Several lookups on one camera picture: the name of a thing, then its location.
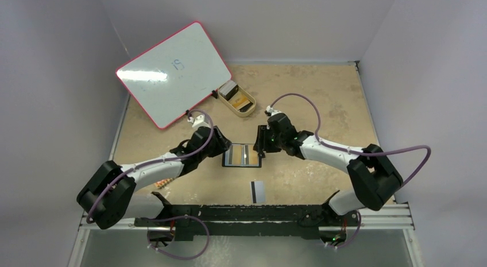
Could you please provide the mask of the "gold striped card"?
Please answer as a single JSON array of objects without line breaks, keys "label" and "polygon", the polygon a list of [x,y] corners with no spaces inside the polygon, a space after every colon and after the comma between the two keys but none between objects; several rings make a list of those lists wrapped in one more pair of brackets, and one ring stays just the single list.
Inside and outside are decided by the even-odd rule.
[{"label": "gold striped card", "polygon": [[260,164],[258,153],[253,150],[253,146],[246,144],[243,146],[244,164],[246,166],[257,167]]},{"label": "gold striped card", "polygon": [[241,165],[242,164],[242,145],[236,144],[232,145],[229,150],[228,161],[230,165]]}]

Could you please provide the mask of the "grey card with magnetic stripe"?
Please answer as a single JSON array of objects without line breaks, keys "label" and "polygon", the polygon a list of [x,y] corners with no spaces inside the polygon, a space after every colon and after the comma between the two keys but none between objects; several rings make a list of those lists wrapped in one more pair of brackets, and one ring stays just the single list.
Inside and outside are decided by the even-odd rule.
[{"label": "grey card with magnetic stripe", "polygon": [[251,181],[250,189],[252,195],[252,203],[264,204],[265,203],[265,187],[263,181]]}]

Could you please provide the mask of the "black card holder wallet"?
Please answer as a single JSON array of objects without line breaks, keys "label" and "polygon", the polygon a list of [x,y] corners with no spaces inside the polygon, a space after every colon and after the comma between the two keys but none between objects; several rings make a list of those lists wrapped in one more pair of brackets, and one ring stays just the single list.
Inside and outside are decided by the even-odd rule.
[{"label": "black card holder wallet", "polygon": [[252,144],[232,144],[222,156],[222,166],[228,168],[261,168],[262,157]]}]

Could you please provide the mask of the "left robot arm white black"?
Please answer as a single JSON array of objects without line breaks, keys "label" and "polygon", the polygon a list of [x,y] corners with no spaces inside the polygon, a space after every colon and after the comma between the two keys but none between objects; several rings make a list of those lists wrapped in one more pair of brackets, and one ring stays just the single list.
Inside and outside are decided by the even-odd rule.
[{"label": "left robot arm white black", "polygon": [[206,158],[224,154],[232,143],[217,126],[201,126],[160,157],[136,164],[105,161],[80,190],[76,202],[87,213],[86,222],[108,229],[126,218],[135,192],[157,181],[194,171]]}]

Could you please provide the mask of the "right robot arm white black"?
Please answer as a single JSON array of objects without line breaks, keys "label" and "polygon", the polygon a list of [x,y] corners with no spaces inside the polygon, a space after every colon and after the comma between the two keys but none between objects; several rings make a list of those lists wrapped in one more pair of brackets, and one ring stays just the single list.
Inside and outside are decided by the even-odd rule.
[{"label": "right robot arm white black", "polygon": [[347,174],[352,188],[334,193],[324,203],[322,217],[330,225],[338,224],[351,211],[380,210],[404,182],[379,146],[359,148],[358,154],[334,142],[325,146],[324,139],[315,133],[296,130],[284,113],[274,114],[266,125],[258,126],[253,149],[260,156],[284,151],[291,157],[321,162]]}]

